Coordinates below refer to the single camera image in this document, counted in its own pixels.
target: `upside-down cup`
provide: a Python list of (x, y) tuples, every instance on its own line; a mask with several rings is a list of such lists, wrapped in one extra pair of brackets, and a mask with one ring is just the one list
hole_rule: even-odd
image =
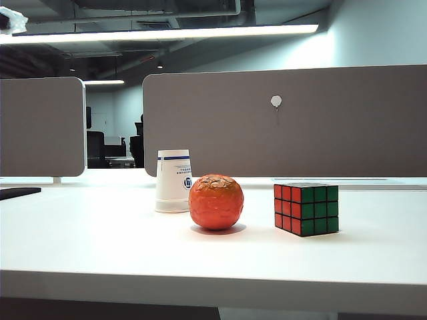
[(164, 213), (189, 211), (188, 195), (192, 181), (187, 149), (159, 150), (155, 210)]

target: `rubik's cube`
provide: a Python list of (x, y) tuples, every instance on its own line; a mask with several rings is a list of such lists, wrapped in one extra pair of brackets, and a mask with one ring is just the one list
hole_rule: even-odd
[(301, 237), (338, 232), (338, 186), (274, 185), (277, 228)]

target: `gray partition panel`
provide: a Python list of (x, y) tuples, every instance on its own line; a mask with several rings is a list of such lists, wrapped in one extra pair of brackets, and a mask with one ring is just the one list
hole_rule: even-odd
[(0, 81), (0, 176), (85, 169), (85, 88), (74, 77)]
[(194, 176), (427, 176), (427, 65), (150, 75), (143, 108), (150, 175), (189, 149)]

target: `ceiling light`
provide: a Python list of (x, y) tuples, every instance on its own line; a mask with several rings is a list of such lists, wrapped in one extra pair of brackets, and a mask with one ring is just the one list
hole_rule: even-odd
[(173, 29), (51, 35), (0, 35), (0, 45), (20, 43), (64, 43), (86, 41), (167, 41), (187, 38), (242, 37), (250, 35), (290, 35), (316, 32), (318, 25), (274, 25), (211, 29)]
[(83, 81), (85, 85), (123, 85), (125, 81), (123, 80), (91, 80)]

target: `ceiling pipe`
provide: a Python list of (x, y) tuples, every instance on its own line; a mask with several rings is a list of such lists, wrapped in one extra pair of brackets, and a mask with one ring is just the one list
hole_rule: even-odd
[[(185, 41), (180, 41), (180, 42), (178, 42), (178, 43), (176, 43), (174, 45), (169, 46), (165, 50), (159, 50), (158, 52), (154, 52), (154, 53), (152, 53), (150, 55), (144, 55), (144, 56), (140, 57), (139, 59), (136, 59), (136, 60), (124, 63), (123, 65), (120, 65), (119, 67), (117, 67), (117, 72), (118, 73), (119, 72), (123, 72), (123, 71), (129, 70), (129, 69), (132, 69), (134, 67), (140, 66), (143, 62), (147, 61), (151, 57), (152, 57), (151, 59), (155, 59), (155, 58), (161, 57), (166, 52), (169, 53), (169, 52), (173, 52), (173, 51), (179, 50), (181, 48), (187, 47), (188, 45), (192, 45), (193, 43), (196, 43), (198, 41), (199, 41), (199, 39), (188, 39), (188, 40), (185, 40)], [(105, 79), (105, 78), (108, 78), (108, 77), (114, 75), (115, 72), (116, 72), (115, 69), (111, 69), (109, 71), (104, 71), (104, 72), (99, 73), (97, 75), (97, 78), (98, 79)]]
[(230, 15), (239, 15), (242, 11), (240, 0), (236, 0), (236, 9), (229, 11), (210, 11), (205, 13), (154, 13), (147, 15), (114, 15), (109, 17), (83, 17), (83, 18), (72, 18), (72, 19), (55, 19), (55, 20), (44, 20), (44, 21), (30, 21), (28, 25), (43, 25), (46, 23), (94, 23), (111, 20), (140, 20), (140, 19), (168, 19), (168, 18), (200, 18), (200, 17), (222, 17)]
[(8, 63), (10, 66), (20, 68), (24, 72), (30, 72), (31, 74), (36, 74), (38, 71), (40, 71), (38, 68), (32, 67), (26, 63), (22, 63), (17, 59), (12, 59), (4, 54), (0, 55), (0, 61)]
[(29, 73), (28, 71), (14, 67), (9, 63), (0, 61), (0, 74), (2, 74), (2, 72), (5, 72), (6, 74), (13, 74), (14, 76), (34, 77), (34, 73)]

